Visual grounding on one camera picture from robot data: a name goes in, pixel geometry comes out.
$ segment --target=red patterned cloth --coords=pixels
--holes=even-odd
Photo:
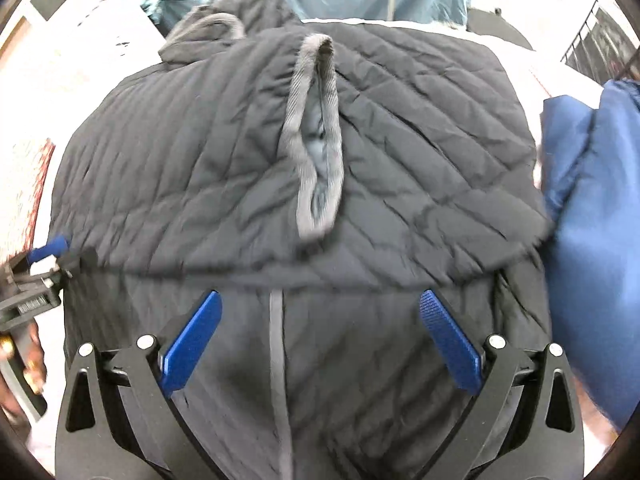
[[[55,145],[19,140],[0,150],[0,262],[30,249]]]

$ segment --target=blue textured grip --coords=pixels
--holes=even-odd
[[[51,255],[59,258],[68,250],[69,246],[66,243],[66,238],[63,237],[63,235],[58,235],[47,245],[31,250],[29,254],[27,254],[27,263],[31,265]]]
[[[430,290],[420,297],[420,316],[458,387],[477,395],[482,389],[482,360],[447,308]]]
[[[158,382],[165,396],[185,387],[221,318],[222,298],[212,292],[164,355]]]

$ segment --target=black quilted jacket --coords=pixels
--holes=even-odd
[[[67,354],[128,346],[215,288],[222,322],[174,398],[229,478],[412,478],[468,403],[420,294],[482,338],[548,342],[536,152],[504,69],[457,38],[302,24],[281,0],[197,8],[161,56],[56,178],[51,233],[100,263],[65,295]]]

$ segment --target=silver screw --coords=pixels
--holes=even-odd
[[[551,343],[549,345],[549,352],[551,355],[555,355],[556,357],[560,357],[562,355],[562,347],[558,343]]]
[[[153,337],[150,334],[146,334],[146,335],[141,335],[138,338],[136,345],[138,345],[138,348],[140,348],[141,350],[147,350],[151,348],[155,344],[155,342],[156,342],[155,337]]]
[[[497,334],[489,337],[489,344],[498,350],[507,346],[507,342],[504,340],[504,338],[501,335]]]
[[[87,357],[91,352],[94,351],[94,346],[91,343],[84,343],[79,349],[78,353],[82,357]]]

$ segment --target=gray ribbed trim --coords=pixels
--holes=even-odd
[[[287,408],[284,353],[284,302],[281,290],[269,296],[269,348],[271,355],[271,405],[280,441],[280,478],[293,480],[293,444]]]
[[[221,23],[228,27],[228,37],[231,40],[240,40],[245,37],[244,25],[237,16],[227,14],[226,12],[208,14],[210,10],[210,6],[197,6],[191,9],[190,12],[172,28],[166,37],[166,43],[159,50],[160,54],[170,46],[183,41],[215,40],[216,38],[206,38],[202,35],[204,28],[215,23]]]
[[[318,72],[320,83],[328,170],[326,200],[321,205],[317,217],[312,213],[311,203],[318,182],[318,173],[300,133],[305,101],[315,70]],[[296,209],[298,234],[303,240],[319,238],[334,226],[344,181],[342,133],[338,122],[338,92],[335,88],[334,46],[329,36],[311,34],[302,42],[291,79],[280,142],[287,155],[295,162],[300,178]]]

